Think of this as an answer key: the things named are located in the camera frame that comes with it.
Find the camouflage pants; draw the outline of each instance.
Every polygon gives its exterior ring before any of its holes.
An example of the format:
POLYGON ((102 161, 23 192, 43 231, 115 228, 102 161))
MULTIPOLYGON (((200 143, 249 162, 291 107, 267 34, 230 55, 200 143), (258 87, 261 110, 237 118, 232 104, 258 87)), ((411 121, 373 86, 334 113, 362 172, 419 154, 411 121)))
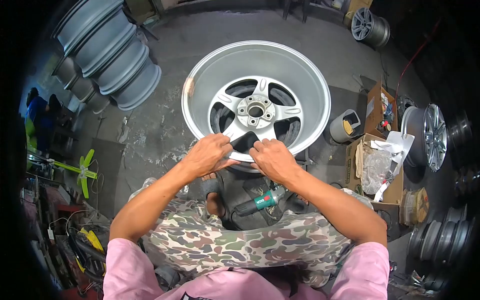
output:
MULTIPOLYGON (((155 180, 148 178, 130 199, 155 180)), ((368 198, 343 190, 372 208, 368 198)), ((273 226, 232 231, 224 229, 222 221, 207 212, 205 200, 178 198, 170 201, 143 240, 152 263, 178 271, 181 283, 218 267, 293 264, 301 270, 304 283, 319 288, 353 248, 352 241, 320 213, 297 215, 287 210, 273 226)))

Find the hand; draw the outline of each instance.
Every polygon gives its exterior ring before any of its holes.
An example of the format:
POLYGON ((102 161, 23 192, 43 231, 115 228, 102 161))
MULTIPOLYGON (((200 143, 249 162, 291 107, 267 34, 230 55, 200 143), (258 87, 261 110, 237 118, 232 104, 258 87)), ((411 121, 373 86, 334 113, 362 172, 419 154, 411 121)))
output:
POLYGON ((193 179, 237 165, 234 159, 222 159, 233 150, 230 138, 221 133, 209 134, 200 139, 180 162, 193 179))
POLYGON ((276 139, 256 141, 249 154, 255 161, 251 164, 252 168, 287 188, 303 171, 287 147, 276 139))

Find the foot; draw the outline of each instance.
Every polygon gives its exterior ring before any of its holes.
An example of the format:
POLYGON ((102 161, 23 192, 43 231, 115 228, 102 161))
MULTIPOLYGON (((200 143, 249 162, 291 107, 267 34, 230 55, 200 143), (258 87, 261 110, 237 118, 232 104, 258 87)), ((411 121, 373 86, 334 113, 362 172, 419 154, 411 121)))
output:
POLYGON ((306 205, 308 205, 308 200, 297 194, 297 198, 302 200, 306 205))
MULTIPOLYGON (((215 173, 211 173, 202 177, 202 181, 216 178, 215 173)), ((225 215, 225 207, 223 206, 220 195, 217 192, 210 192, 207 195, 207 211, 211 215, 217 215, 219 218, 225 215)))

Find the red cable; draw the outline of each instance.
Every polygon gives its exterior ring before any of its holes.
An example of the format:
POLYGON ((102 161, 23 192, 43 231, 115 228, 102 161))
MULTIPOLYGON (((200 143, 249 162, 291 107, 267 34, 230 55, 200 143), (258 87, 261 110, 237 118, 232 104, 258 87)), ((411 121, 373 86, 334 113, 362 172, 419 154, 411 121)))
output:
POLYGON ((430 33, 430 35, 425 39, 425 41, 423 42, 423 44, 420 46, 420 48, 417 50, 417 52, 415 52, 415 54, 412 56, 412 58, 410 59, 410 61, 408 62, 407 66, 403 69, 403 72, 402 74, 400 75, 400 78, 398 79, 398 83, 396 85, 396 91, 395 91, 395 101, 396 101, 396 97, 398 95, 398 86, 400 85, 400 80, 402 80, 402 77, 403 77, 403 74, 405 74, 405 71, 407 70, 407 68, 412 64, 412 61, 417 57, 417 55, 420 53, 420 51, 423 49, 423 47, 425 47, 425 45, 428 43, 428 41, 430 41, 430 39, 432 38, 433 34, 435 33, 435 31, 437 30, 437 27, 438 27, 438 24, 440 24, 440 21, 442 20, 442 18, 438 19, 437 23, 435 24, 435 26, 433 27, 432 29, 432 33, 430 33))

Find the small bucket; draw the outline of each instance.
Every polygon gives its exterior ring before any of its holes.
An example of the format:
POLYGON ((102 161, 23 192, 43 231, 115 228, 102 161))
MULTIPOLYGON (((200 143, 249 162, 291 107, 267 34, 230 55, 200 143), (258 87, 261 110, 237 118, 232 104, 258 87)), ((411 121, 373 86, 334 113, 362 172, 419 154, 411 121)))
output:
POLYGON ((344 143, 358 135, 356 128, 360 126, 360 119, 353 109, 347 109, 343 114, 336 117, 330 124, 330 136, 337 143, 344 143), (353 132, 348 134, 343 127, 343 120, 352 126, 353 132))

